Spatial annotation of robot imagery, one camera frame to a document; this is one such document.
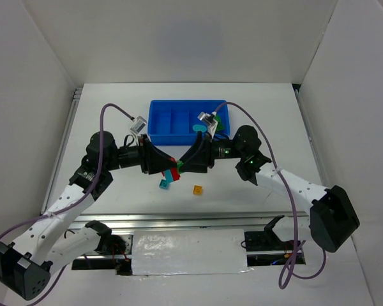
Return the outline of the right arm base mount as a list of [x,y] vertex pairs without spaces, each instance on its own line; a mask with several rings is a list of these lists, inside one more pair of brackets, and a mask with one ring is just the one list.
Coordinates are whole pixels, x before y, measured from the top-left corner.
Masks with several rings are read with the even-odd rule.
[[294,250],[292,240],[282,242],[266,231],[245,231],[240,245],[246,251],[248,267],[283,266]]

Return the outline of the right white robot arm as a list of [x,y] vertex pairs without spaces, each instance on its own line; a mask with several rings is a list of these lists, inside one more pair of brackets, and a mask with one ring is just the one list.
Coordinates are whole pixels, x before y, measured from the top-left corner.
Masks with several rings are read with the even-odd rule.
[[336,252],[360,225],[346,191],[340,186],[312,184],[277,168],[260,152],[260,145],[257,131],[248,125],[241,126],[233,139],[212,140],[198,133],[195,143],[180,158],[180,170],[207,173],[217,159],[238,159],[236,170],[243,181],[293,199],[307,214],[308,220],[298,224],[299,239],[312,239],[323,250]]

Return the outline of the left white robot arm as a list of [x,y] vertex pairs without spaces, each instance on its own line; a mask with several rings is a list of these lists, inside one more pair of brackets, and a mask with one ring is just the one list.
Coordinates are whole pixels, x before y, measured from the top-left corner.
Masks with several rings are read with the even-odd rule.
[[61,236],[109,187],[112,171],[132,166],[151,175],[176,167],[176,161],[157,149],[147,135],[138,136],[134,146],[118,147],[111,133],[95,133],[81,165],[56,202],[41,216],[27,221],[26,231],[12,242],[0,240],[0,282],[30,301],[43,292],[54,273],[76,257],[111,250],[112,230],[100,221],[88,222],[65,239]]

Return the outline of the teal long lego brick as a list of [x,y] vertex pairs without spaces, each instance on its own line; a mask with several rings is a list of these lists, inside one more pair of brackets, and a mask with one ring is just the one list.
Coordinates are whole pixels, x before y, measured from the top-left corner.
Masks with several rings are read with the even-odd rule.
[[165,177],[165,180],[168,182],[168,183],[172,183],[174,181],[174,177],[172,175],[172,172],[171,170],[165,170],[163,172],[164,174],[164,177]]

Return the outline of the teal rounded lego brick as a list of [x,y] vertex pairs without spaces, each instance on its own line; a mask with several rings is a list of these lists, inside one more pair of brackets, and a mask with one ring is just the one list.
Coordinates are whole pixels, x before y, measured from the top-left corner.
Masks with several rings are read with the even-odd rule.
[[207,131],[207,127],[202,124],[194,124],[192,126],[192,130],[196,133],[198,132],[205,133]]

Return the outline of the green lego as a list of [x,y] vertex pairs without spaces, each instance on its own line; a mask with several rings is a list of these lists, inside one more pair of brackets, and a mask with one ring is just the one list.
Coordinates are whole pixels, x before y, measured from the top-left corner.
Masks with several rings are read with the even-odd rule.
[[178,173],[183,173],[183,172],[181,171],[181,167],[182,167],[182,165],[183,165],[183,162],[182,162],[182,161],[177,161],[177,172],[178,172]]

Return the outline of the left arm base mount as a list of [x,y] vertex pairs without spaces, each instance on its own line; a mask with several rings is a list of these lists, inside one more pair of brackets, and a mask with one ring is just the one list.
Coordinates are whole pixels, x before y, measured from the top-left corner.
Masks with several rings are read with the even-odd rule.
[[133,235],[112,235],[101,251],[91,251],[71,264],[74,271],[110,270],[116,275],[133,275],[131,267]]

